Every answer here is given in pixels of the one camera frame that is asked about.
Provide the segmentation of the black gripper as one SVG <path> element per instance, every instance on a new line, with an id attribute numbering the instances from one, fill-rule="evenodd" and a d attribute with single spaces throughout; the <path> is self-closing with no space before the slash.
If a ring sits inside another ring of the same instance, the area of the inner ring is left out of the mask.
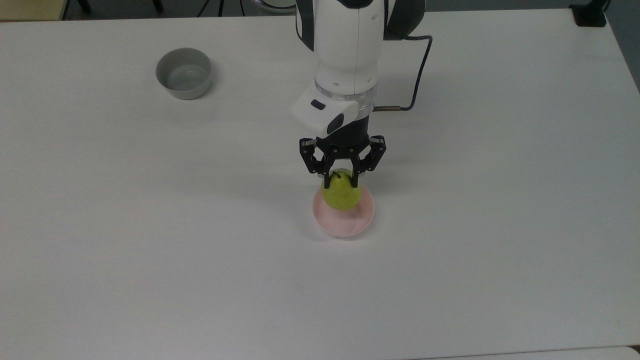
<path id="1" fill-rule="evenodd" d="M 352 187 L 357 188 L 359 177 L 374 171 L 387 150 L 384 136 L 370 136 L 370 117 L 353 121 L 324 138 L 303 137 L 299 153 L 307 171 L 323 179 L 323 189 L 329 189 L 331 168 L 336 160 L 349 160 Z"/>

